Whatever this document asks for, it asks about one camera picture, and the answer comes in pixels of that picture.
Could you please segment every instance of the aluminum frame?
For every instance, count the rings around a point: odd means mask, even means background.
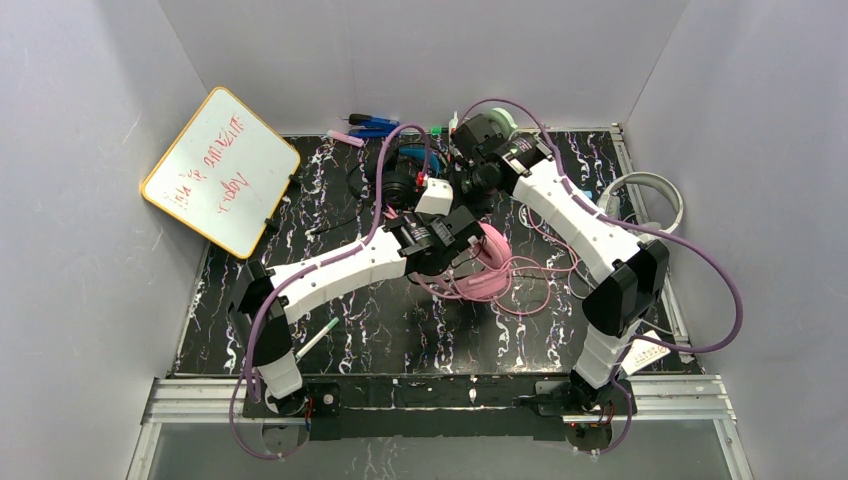
[[[736,432],[736,413],[720,375],[635,375],[628,380],[633,386],[639,410],[633,416],[634,421],[712,420],[731,478],[753,478]],[[155,380],[127,478],[148,478],[163,424],[227,424],[230,398],[235,386],[236,379]],[[303,424],[303,420],[298,418],[242,417],[243,388],[239,389],[234,402],[233,420],[236,423]],[[567,423],[581,422],[586,417],[565,415],[562,420]],[[624,418],[618,416],[614,421],[624,421]]]
[[[618,165],[621,167],[621,172],[625,175],[634,172],[633,161],[630,158],[630,153],[627,151],[627,145],[624,142],[624,131],[622,130],[621,125],[613,123],[609,130],[610,135],[612,136],[613,146],[615,147],[615,154],[618,157]],[[639,191],[639,188],[635,185],[627,185],[627,194],[630,196],[631,202],[633,203],[633,211],[636,212],[638,216],[650,220],[648,209],[645,207],[645,200],[642,198],[642,192]],[[665,285],[663,285],[662,290],[663,306],[665,307],[665,313],[668,317],[671,331],[674,332],[674,342],[678,345],[689,347],[691,346],[689,343],[689,331],[686,329],[686,325],[683,322],[683,315],[680,310],[680,304],[677,303],[677,297],[674,295],[674,287],[671,285],[671,278],[672,273],[669,268],[666,275],[666,282]],[[691,355],[686,353],[681,353],[680,356],[684,361],[686,361],[686,357],[691,358]]]

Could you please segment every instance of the glass panel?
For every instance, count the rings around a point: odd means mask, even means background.
[[[615,435],[624,422],[614,422]],[[264,451],[262,427],[239,426],[245,441]],[[298,427],[268,429],[268,443],[294,445]],[[628,438],[597,462],[573,455],[567,442],[524,437],[364,438],[309,442],[285,462],[244,453],[222,424],[166,424],[151,477],[210,478],[650,478],[729,479],[713,422],[634,422]]]

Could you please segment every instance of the black bracket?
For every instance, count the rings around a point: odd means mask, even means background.
[[[626,262],[583,301],[589,323],[604,335],[621,338],[627,328],[656,303],[668,271],[668,247],[658,240],[639,244]]]

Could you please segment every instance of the enclosure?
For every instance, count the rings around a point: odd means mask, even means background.
[[[838,2],[765,0],[7,2],[0,291],[10,387],[0,473],[844,477],[848,423],[832,406],[845,376],[836,343],[848,333],[837,211],[846,174],[846,20],[848,6]],[[243,350],[216,303],[241,263],[139,194],[217,86],[289,139],[310,188],[343,182],[352,150],[333,146],[325,171],[322,148],[335,143],[322,135],[344,130],[352,112],[429,127],[483,98],[519,102],[555,132],[576,168],[569,175],[587,190],[599,194],[631,170],[677,185],[686,201],[678,233],[739,285],[741,334],[717,353],[672,355],[634,376],[644,409],[630,438],[597,462],[572,456],[564,442],[533,441],[544,432],[532,423],[513,436],[474,438],[391,438],[376,425],[365,439],[311,442],[284,463],[253,460],[226,426]],[[596,162],[590,173],[575,178],[587,159]],[[341,198],[321,205],[298,192],[287,198],[309,219],[354,211]],[[635,213],[670,219],[652,192],[630,197]],[[548,245],[534,243],[519,206],[499,208],[493,218],[516,243],[543,254]],[[287,221],[282,231],[295,233],[285,248],[262,244],[276,263],[361,233],[339,229],[316,244]],[[696,255],[677,247],[671,255],[651,319],[678,344],[715,343],[734,315],[727,289]],[[565,371],[580,354],[585,325],[572,343],[548,333],[562,322],[585,324],[558,316],[561,309],[525,321],[455,306],[443,317],[420,313],[411,324],[423,329],[407,335],[397,320],[403,305],[426,298],[410,294],[392,307],[391,288],[351,303],[376,322],[362,327],[371,343],[363,335],[345,347],[358,324],[335,330],[305,360],[305,376],[402,383],[426,374],[502,385],[501,376],[537,381]],[[318,310],[306,331],[331,316]],[[442,325],[456,335],[448,339]],[[613,422],[615,432],[622,424]],[[239,428],[259,448],[260,427]],[[293,431],[265,428],[265,444],[275,435],[288,442]]]

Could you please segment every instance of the pink headphones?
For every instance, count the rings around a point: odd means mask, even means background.
[[[512,249],[503,234],[488,223],[480,223],[485,242],[477,242],[471,247],[471,254],[486,266],[480,273],[457,280],[456,291],[465,297],[491,299],[503,294],[509,287],[509,270],[502,267],[512,258]]]

